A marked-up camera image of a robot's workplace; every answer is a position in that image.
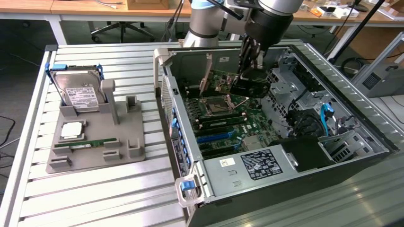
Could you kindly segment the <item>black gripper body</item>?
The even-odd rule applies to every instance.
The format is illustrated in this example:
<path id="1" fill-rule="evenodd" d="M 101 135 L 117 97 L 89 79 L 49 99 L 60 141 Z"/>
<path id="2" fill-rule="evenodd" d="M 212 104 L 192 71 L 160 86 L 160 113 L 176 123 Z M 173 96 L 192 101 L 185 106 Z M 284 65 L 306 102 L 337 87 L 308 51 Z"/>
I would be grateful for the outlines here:
<path id="1" fill-rule="evenodd" d="M 269 11 L 253 9 L 245 24 L 245 34 L 266 50 L 277 44 L 292 23 L 293 15 L 277 15 Z"/>

